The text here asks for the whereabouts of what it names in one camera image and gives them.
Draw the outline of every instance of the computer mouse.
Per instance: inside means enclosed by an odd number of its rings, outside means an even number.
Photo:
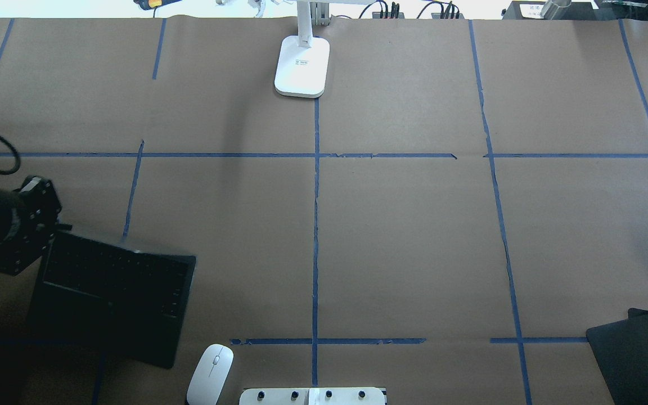
[[[230,348],[212,344],[201,355],[187,390],[188,405],[216,405],[234,360]]]

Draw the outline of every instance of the black laptop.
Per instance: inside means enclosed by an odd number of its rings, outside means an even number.
[[[29,326],[171,368],[195,264],[195,256],[59,232],[39,267]]]

